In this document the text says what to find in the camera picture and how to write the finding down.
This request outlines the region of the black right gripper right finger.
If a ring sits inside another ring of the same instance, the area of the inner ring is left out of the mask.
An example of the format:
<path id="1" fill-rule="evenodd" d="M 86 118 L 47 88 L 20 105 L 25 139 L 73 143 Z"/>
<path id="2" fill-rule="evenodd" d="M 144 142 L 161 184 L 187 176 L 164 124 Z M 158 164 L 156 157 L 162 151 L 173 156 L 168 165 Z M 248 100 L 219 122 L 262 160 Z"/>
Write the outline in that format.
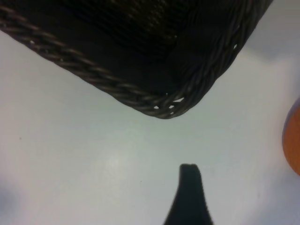
<path id="1" fill-rule="evenodd" d="M 191 165 L 191 167 L 194 176 L 194 187 L 193 187 L 194 201 L 192 203 L 193 205 L 192 210 L 194 214 L 193 224 L 213 225 L 214 223 L 206 203 L 200 170 L 197 165 Z"/>

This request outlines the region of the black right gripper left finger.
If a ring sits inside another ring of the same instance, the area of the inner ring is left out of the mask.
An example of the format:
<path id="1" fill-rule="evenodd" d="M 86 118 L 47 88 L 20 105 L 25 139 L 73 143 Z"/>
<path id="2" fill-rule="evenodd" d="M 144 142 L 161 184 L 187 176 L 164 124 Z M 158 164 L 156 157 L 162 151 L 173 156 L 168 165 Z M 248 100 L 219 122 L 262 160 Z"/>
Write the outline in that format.
<path id="1" fill-rule="evenodd" d="M 177 192 L 165 219 L 165 225 L 185 225 L 188 221 L 188 193 L 191 189 L 190 166 L 189 164 L 180 166 Z"/>

